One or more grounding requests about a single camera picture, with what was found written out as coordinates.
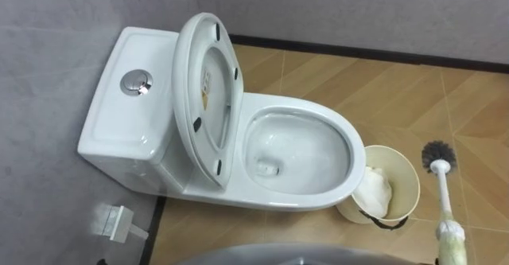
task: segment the tile floor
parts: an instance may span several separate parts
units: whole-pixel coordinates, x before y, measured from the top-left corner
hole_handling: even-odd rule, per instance
[[[401,229],[345,220],[335,208],[264,212],[168,199],[151,264],[218,247],[318,242],[433,263],[437,180],[421,149],[443,139],[457,153],[449,175],[455,217],[468,235],[469,264],[509,264],[509,75],[235,46],[245,91],[309,99],[354,124],[364,144],[393,147],[418,170],[422,193]]]

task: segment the toilet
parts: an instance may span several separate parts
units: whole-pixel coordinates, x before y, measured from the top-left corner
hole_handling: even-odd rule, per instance
[[[363,178],[356,129],[303,99],[246,93],[223,23],[127,27],[91,102],[78,152],[140,193],[245,208],[340,203]]]

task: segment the gray wall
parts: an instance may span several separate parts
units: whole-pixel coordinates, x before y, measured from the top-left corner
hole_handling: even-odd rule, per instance
[[[198,0],[256,37],[509,62],[509,0]]]
[[[148,228],[154,197],[76,153],[102,67],[123,26],[178,30],[196,0],[0,0],[0,263],[138,264],[143,242],[92,234],[126,205]]]

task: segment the raised toilet lid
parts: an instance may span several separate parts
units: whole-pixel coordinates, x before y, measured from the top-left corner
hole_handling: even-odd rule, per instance
[[[224,187],[231,174],[243,79],[223,23],[197,14],[182,28],[173,59],[175,117],[194,165]]]

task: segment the chrome flush button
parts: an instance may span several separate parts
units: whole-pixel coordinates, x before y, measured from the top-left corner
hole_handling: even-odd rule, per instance
[[[152,76],[145,70],[129,71],[120,80],[120,89],[126,95],[144,95],[152,87]]]

